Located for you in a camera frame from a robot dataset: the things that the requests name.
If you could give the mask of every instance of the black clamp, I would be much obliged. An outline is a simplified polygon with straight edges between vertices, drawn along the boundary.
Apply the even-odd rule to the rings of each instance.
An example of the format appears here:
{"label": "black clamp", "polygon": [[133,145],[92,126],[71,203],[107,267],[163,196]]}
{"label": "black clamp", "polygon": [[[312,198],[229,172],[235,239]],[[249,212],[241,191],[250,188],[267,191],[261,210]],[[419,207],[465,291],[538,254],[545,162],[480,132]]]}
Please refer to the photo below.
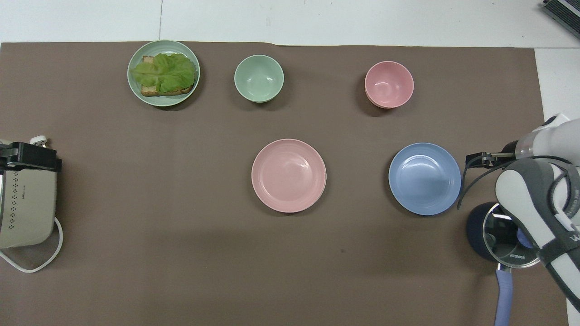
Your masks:
{"label": "black clamp", "polygon": [[480,152],[466,155],[465,167],[467,168],[486,168],[492,169],[498,165],[513,161],[515,155],[509,152],[488,153]]}
{"label": "black clamp", "polygon": [[569,231],[548,242],[537,255],[544,265],[548,265],[556,258],[578,247],[580,247],[580,233]]}
{"label": "black clamp", "polygon": [[62,160],[56,158],[56,150],[51,148],[23,142],[0,144],[0,174],[23,169],[60,172],[61,168]]}

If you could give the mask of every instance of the bowl rim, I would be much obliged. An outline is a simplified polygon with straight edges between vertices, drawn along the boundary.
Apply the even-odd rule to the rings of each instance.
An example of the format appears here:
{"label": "bowl rim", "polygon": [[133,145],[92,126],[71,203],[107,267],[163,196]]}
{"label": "bowl rim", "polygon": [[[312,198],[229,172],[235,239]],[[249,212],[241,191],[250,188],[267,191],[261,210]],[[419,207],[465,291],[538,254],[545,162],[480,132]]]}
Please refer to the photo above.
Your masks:
{"label": "bowl rim", "polygon": [[[280,72],[282,73],[280,87],[278,88],[278,90],[272,96],[268,97],[266,100],[256,101],[256,100],[250,99],[248,96],[245,96],[240,91],[240,88],[238,87],[238,83],[235,81],[235,76],[238,74],[238,70],[240,69],[240,66],[245,61],[247,61],[247,60],[249,60],[250,58],[253,58],[253,57],[265,57],[265,58],[271,60],[272,62],[274,62],[276,64],[276,66],[280,69]],[[282,69],[282,66],[280,65],[280,63],[276,59],[272,58],[271,56],[261,55],[261,54],[251,55],[249,57],[246,57],[244,60],[240,61],[240,63],[238,63],[238,66],[235,68],[235,71],[234,71],[234,85],[235,85],[236,90],[238,90],[238,93],[240,93],[240,95],[243,96],[244,99],[247,99],[248,101],[251,101],[251,102],[254,102],[254,103],[264,103],[264,102],[270,101],[271,99],[275,98],[280,93],[280,91],[282,91],[282,87],[284,86],[284,69]]]}
{"label": "bowl rim", "polygon": [[[384,64],[395,64],[396,66],[400,66],[400,67],[402,67],[402,68],[403,68],[403,69],[404,69],[404,70],[407,72],[408,76],[409,76],[409,77],[410,77],[410,79],[411,79],[411,94],[409,94],[409,96],[408,96],[408,97],[407,97],[407,98],[406,98],[406,99],[405,99],[405,100],[404,100],[404,101],[403,101],[401,104],[399,104],[399,105],[396,105],[396,106],[384,106],[384,105],[381,105],[381,104],[379,104],[378,102],[374,101],[374,99],[373,99],[373,98],[372,98],[372,97],[369,95],[369,93],[368,93],[368,89],[367,89],[367,80],[368,80],[368,75],[369,75],[369,73],[370,73],[370,72],[371,72],[373,69],[375,69],[375,67],[376,67],[376,66],[378,66],[378,65],[384,65]],[[399,63],[399,62],[396,62],[396,61],[386,60],[386,61],[380,61],[380,62],[377,62],[377,63],[375,63],[375,64],[374,64],[374,65],[373,65],[373,66],[372,66],[372,67],[371,67],[371,68],[370,68],[370,69],[367,71],[367,74],[366,74],[366,75],[365,75],[365,77],[364,77],[364,92],[365,92],[365,94],[367,95],[367,98],[368,98],[368,100],[369,100],[369,101],[371,101],[371,103],[372,103],[372,104],[374,104],[374,105],[376,105],[376,106],[378,106],[378,107],[380,107],[380,108],[396,108],[396,107],[400,107],[400,106],[402,106],[403,104],[405,104],[406,102],[408,102],[408,101],[411,99],[411,97],[412,97],[412,95],[413,95],[414,91],[415,91],[415,80],[413,79],[413,75],[411,74],[411,72],[409,71],[409,69],[408,69],[407,67],[405,67],[403,64],[401,64],[401,63]]]}

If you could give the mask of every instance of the lettuce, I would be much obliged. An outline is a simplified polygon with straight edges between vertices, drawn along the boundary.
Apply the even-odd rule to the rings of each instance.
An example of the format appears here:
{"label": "lettuce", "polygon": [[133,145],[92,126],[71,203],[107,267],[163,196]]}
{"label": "lettuce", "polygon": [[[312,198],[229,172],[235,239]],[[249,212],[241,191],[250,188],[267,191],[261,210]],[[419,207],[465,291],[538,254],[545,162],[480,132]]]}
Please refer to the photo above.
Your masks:
{"label": "lettuce", "polygon": [[141,62],[130,71],[141,85],[155,86],[162,93],[188,88],[195,80],[193,63],[181,53],[160,53],[153,58],[153,64]]}

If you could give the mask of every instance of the blue plate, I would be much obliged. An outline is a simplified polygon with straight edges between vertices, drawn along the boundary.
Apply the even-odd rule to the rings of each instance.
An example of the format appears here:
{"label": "blue plate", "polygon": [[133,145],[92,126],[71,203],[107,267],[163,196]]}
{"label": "blue plate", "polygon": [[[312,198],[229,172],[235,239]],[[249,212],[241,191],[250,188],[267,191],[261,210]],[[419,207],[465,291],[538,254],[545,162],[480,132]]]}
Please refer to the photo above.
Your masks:
{"label": "blue plate", "polygon": [[453,156],[442,147],[415,143],[393,158],[389,186],[404,208],[420,215],[435,215],[457,199],[461,172]]}

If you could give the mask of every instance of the power cord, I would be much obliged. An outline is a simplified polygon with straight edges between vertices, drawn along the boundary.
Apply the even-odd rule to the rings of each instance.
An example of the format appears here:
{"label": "power cord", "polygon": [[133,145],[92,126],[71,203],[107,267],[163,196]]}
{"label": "power cord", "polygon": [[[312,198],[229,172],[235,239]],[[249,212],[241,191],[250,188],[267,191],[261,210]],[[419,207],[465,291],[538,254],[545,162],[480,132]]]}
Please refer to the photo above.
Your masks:
{"label": "power cord", "polygon": [[10,265],[12,265],[15,269],[17,269],[19,271],[23,271],[23,272],[28,273],[28,274],[35,273],[35,272],[43,269],[46,265],[48,265],[56,257],[56,255],[59,254],[60,248],[63,246],[63,228],[61,227],[60,222],[56,218],[56,216],[55,216],[55,223],[56,223],[56,227],[58,227],[58,229],[59,229],[59,245],[56,247],[56,251],[52,254],[52,256],[44,264],[38,266],[35,269],[25,269],[22,266],[19,266],[14,261],[12,261],[6,255],[4,255],[4,253],[2,251],[0,251],[0,257],[4,258],[4,260],[7,261]]}
{"label": "power cord", "polygon": [[[465,168],[463,169],[463,176],[461,178],[461,191],[459,192],[459,200],[457,201],[457,210],[459,210],[459,208],[461,208],[461,203],[463,202],[463,198],[465,197],[465,194],[467,194],[469,189],[471,189],[471,187],[473,187],[473,185],[476,182],[481,180],[486,175],[488,175],[494,171],[497,171],[499,169],[506,168],[506,167],[508,167],[508,165],[516,162],[516,160],[514,160],[514,161],[509,161],[509,162],[505,162],[503,164],[500,164],[500,165],[482,173],[479,177],[475,178],[474,181],[472,181],[467,187],[465,187],[465,174],[467,172],[467,169],[470,168],[471,164],[473,164],[475,161],[477,161],[483,157],[485,157],[485,155],[480,155],[478,157],[472,158],[469,162],[467,162],[467,164],[465,165]],[[572,165],[572,162],[570,162],[569,160],[567,160],[565,158],[558,157],[558,156],[552,156],[552,155],[536,155],[536,156],[530,156],[528,158],[549,158],[551,160],[561,161],[561,162],[564,162],[566,164]]]}

